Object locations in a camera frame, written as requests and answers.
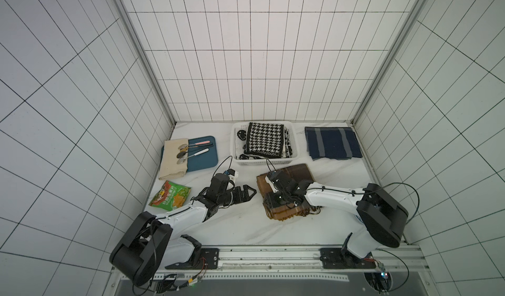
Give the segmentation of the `brown plaid scarf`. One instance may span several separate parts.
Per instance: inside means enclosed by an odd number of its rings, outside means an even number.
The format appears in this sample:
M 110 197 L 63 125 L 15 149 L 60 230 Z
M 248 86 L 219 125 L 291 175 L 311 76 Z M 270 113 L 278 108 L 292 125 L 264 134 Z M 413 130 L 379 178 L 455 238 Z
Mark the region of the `brown plaid scarf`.
M 312 182 L 314 182 L 313 176 L 312 176 L 312 174 L 306 164 L 296 164 L 296 165 L 282 168 L 282 169 L 278 169 L 278 170 L 286 172 L 288 176 L 292 177 L 297 182 L 299 182 L 301 180 L 312 180 Z M 264 196 L 267 193 L 272 192 L 272 188 L 267 184 L 266 175 L 267 175 L 267 173 L 256 177 L 256 182 L 259 187 L 259 192 L 263 198 L 263 202 L 264 202 Z M 288 218 L 295 217 L 296 212 L 297 212 L 297 208 L 294 207 L 292 209 L 288 208 L 288 210 L 285 211 L 284 213 L 282 213 L 280 217 L 269 217 L 267 215 L 267 211 L 266 211 L 266 215 L 269 219 L 272 219 L 272 220 L 287 220 Z

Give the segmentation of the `black white houndstooth scarf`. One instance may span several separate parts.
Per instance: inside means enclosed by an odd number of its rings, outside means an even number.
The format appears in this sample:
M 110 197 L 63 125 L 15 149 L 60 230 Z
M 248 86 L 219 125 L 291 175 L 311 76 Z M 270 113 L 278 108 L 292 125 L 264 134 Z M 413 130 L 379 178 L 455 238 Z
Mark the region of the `black white houndstooth scarf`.
M 284 152 L 283 124 L 250 122 L 247 128 L 245 154 L 280 159 Z

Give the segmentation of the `navy striped scarf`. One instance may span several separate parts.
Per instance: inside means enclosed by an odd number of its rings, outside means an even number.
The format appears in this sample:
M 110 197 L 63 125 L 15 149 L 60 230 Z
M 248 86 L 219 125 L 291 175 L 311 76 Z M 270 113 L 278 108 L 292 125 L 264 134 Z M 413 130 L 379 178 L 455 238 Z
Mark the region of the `navy striped scarf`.
M 313 160 L 362 158 L 357 136 L 349 127 L 306 127 L 307 151 Z

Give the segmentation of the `smiley face knit scarf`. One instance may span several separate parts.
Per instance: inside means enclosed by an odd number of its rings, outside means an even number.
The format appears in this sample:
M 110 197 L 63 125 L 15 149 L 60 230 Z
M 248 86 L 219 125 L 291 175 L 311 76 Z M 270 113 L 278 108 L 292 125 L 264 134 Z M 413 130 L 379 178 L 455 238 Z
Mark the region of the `smiley face knit scarf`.
M 236 131 L 235 136 L 238 139 L 238 142 L 237 142 L 237 145 L 235 148 L 235 150 L 236 150 L 235 156 L 240 160 L 269 159 L 269 158 L 265 158 L 265 157 L 259 157 L 259 156 L 255 156 L 255 155 L 246 155 L 245 154 L 245 143 L 246 143 L 247 128 L 248 128 L 249 123 L 247 123 L 244 128 L 240 128 Z M 286 125 L 284 125 L 284 128 L 285 128 L 285 136 L 284 136 L 285 145 L 284 145 L 284 152 L 283 152 L 282 158 L 280 158 L 280 159 L 289 159 L 289 158 L 293 157 L 294 152 L 293 152 L 293 146 L 292 146 L 291 140 L 290 140 L 289 130 Z

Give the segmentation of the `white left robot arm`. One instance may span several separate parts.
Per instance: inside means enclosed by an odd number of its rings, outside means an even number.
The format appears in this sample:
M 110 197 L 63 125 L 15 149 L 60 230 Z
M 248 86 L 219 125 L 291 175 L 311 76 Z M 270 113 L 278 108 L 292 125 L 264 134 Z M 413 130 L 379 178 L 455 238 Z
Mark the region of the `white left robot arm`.
M 232 169 L 215 174 L 210 185 L 187 205 L 158 215 L 139 214 L 116 244 L 109 262 L 139 288 L 153 280 L 159 268 L 197 268 L 203 262 L 202 245 L 185 231 L 256 194 L 249 185 L 235 185 Z

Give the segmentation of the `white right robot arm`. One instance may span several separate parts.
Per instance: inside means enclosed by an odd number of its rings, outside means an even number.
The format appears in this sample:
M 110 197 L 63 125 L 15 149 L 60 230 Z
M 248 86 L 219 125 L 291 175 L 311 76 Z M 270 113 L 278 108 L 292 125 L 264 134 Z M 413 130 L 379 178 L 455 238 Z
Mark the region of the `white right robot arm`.
M 331 188 L 310 180 L 298 182 L 280 170 L 269 172 L 265 181 L 272 188 L 264 200 L 269 209 L 298 208 L 306 203 L 345 211 L 363 224 L 347 236 L 342 247 L 320 250 L 324 268 L 374 269 L 372 251 L 401 245 L 408 211 L 377 184 L 362 189 Z

